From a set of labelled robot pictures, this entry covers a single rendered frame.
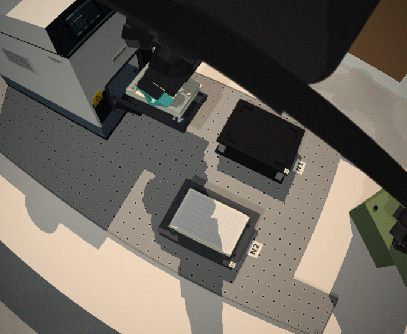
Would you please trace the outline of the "small grey label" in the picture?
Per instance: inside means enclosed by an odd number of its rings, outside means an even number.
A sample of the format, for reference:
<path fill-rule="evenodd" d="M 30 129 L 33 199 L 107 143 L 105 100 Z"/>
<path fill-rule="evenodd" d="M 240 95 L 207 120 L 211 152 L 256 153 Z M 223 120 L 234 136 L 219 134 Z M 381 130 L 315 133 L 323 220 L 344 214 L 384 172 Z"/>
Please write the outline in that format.
<path fill-rule="evenodd" d="M 253 240 L 246 254 L 257 258 L 262 246 L 263 244 Z"/>

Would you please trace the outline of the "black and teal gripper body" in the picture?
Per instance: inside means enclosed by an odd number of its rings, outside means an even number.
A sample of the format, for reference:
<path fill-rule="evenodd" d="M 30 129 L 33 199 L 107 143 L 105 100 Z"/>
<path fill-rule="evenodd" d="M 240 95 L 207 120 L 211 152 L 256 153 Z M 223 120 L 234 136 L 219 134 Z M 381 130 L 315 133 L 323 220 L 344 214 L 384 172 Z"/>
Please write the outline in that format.
<path fill-rule="evenodd" d="M 185 62 L 183 65 L 180 65 L 179 68 L 171 65 L 166 76 L 148 67 L 143 77 L 138 81 L 137 87 L 156 100 L 161 97 L 163 92 L 174 97 L 201 63 L 202 61 L 197 59 L 193 65 Z"/>

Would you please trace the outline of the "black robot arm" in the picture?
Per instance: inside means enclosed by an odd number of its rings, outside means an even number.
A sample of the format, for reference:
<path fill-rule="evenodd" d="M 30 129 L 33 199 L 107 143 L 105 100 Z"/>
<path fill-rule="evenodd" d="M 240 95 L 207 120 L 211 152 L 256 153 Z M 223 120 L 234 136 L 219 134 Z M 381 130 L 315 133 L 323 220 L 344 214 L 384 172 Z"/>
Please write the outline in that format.
<path fill-rule="evenodd" d="M 128 47 L 155 47 L 148 66 L 156 72 L 199 59 L 375 181 L 405 207 L 389 233 L 407 254 L 407 171 L 308 85 L 336 71 L 380 0 L 97 1 L 126 16 Z"/>

